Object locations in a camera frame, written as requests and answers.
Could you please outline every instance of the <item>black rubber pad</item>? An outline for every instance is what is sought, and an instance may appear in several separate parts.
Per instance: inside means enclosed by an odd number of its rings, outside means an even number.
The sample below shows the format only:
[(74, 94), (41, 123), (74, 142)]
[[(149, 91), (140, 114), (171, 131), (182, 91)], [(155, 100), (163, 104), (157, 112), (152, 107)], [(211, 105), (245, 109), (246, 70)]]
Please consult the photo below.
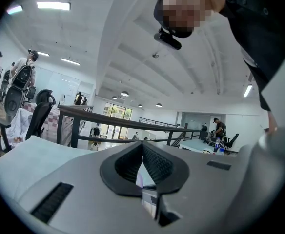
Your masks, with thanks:
[(31, 212), (40, 221), (47, 223), (54, 215), (56, 210), (69, 195), (73, 185), (59, 183)]
[(216, 162), (216, 161), (209, 161), (207, 163), (208, 166), (213, 166), (213, 167), (216, 167), (216, 168), (219, 168), (219, 169), (222, 169), (222, 170), (226, 170), (228, 171), (231, 167), (231, 165), (228, 165), (228, 164), (223, 164), (223, 163), (219, 163), (219, 162)]

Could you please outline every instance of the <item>smoke detector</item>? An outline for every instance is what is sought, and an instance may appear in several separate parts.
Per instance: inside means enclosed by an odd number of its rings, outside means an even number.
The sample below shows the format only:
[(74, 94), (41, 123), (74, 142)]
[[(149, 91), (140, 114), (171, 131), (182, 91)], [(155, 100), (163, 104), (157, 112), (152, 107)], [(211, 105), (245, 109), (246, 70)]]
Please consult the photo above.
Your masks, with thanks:
[(159, 57), (159, 54), (158, 53), (154, 53), (154, 54), (152, 54), (152, 57), (156, 59), (156, 58)]

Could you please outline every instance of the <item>railing post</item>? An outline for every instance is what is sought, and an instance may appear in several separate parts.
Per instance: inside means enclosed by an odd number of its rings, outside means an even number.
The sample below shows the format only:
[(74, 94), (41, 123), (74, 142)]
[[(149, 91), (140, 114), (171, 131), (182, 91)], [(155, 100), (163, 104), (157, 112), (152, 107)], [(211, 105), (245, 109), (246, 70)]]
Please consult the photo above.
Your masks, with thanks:
[(79, 137), (79, 129), (80, 129), (80, 119), (74, 117), (73, 126), (72, 126), (72, 135), (71, 135), (71, 147), (78, 147), (78, 137)]
[(168, 141), (167, 141), (167, 145), (169, 146), (171, 144), (171, 138), (173, 136), (173, 131), (170, 131), (169, 135), (168, 135)]
[(56, 143), (59, 145), (61, 145), (62, 122), (63, 122), (63, 112), (60, 111), (58, 119), (58, 128), (57, 128), (57, 141), (56, 141)]

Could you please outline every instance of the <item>black camera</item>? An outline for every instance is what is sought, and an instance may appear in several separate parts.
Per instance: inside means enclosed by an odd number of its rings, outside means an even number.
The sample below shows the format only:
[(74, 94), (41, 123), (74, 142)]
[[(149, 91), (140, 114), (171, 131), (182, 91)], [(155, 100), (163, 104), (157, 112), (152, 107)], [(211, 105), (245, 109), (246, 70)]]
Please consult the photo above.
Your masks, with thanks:
[(181, 49), (182, 45), (179, 41), (173, 38), (171, 33), (165, 32), (162, 28), (154, 35), (154, 39), (172, 49)]

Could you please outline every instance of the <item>round ceiling lamp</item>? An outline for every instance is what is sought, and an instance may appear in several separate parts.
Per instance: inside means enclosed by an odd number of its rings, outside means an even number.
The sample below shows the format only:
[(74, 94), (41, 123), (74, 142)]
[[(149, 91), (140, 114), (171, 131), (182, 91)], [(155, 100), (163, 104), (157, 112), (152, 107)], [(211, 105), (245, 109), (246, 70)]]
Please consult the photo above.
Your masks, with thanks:
[(128, 93), (127, 91), (123, 91), (123, 92), (121, 93), (121, 95), (128, 97), (128, 96), (129, 96), (129, 93)]

